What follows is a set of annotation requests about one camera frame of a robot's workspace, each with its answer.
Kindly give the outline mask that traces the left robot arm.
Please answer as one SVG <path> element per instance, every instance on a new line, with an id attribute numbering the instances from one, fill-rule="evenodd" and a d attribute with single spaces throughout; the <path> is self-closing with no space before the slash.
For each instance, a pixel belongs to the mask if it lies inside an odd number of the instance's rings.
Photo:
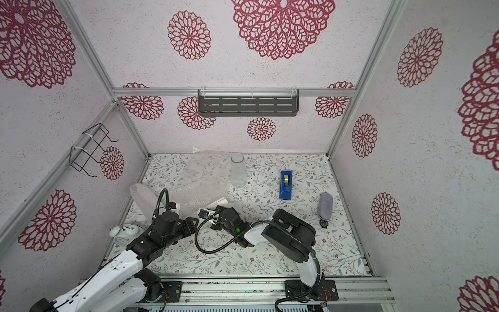
<path id="1" fill-rule="evenodd" d="M 49 301 L 39 300 L 31 311 L 122 311 L 146 300 L 158 302 L 167 297 L 161 278 L 148 265 L 168 247 L 195 234 L 199 220 L 184 220 L 174 211 L 163 189 L 153 212 L 152 224 L 95 274 L 67 293 Z"/>

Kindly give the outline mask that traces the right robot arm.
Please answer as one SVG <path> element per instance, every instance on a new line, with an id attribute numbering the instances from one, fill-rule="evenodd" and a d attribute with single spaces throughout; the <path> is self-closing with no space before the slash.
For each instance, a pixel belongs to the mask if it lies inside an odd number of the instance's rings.
<path id="1" fill-rule="evenodd" d="M 279 252 L 297 263 L 300 271 L 300 282 L 305 290 L 297 295 L 276 300 L 274 303 L 276 311 L 281 310 L 279 305 L 284 302 L 300 302 L 309 298 L 324 279 L 314 249 L 316 243 L 314 227 L 283 209 L 277 209 L 269 219 L 253 223 L 243 221 L 235 208 L 221 205 L 211 209 L 200 209 L 198 217 L 202 219 L 202 223 L 198 225 L 194 234 L 194 244 L 203 254 L 218 253 L 233 243 L 243 248 L 252 248 L 258 244 L 266 243 L 271 244 Z M 214 250 L 203 249 L 198 236 L 206 223 L 210 223 L 213 230 L 224 230 L 233 238 Z"/>

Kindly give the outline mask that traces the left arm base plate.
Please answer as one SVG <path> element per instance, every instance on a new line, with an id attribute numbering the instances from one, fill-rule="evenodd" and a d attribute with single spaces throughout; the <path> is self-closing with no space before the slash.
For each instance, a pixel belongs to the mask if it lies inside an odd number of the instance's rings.
<path id="1" fill-rule="evenodd" d="M 166 281 L 155 282 L 148 286 L 143 303 L 177 303 L 180 300 L 183 282 Z"/>

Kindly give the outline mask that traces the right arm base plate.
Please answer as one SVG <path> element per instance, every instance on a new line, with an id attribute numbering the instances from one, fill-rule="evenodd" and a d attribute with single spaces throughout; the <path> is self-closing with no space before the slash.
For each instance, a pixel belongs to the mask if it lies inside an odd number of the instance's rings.
<path id="1" fill-rule="evenodd" d="M 309 290 L 309 287 L 304 285 L 300 280 L 285 280 L 285 293 L 286 297 L 290 298 L 293 296 L 298 296 L 304 294 Z M 336 283 L 333 280 L 322 280 L 318 287 L 301 301 L 338 301 L 339 293 L 336 287 Z"/>

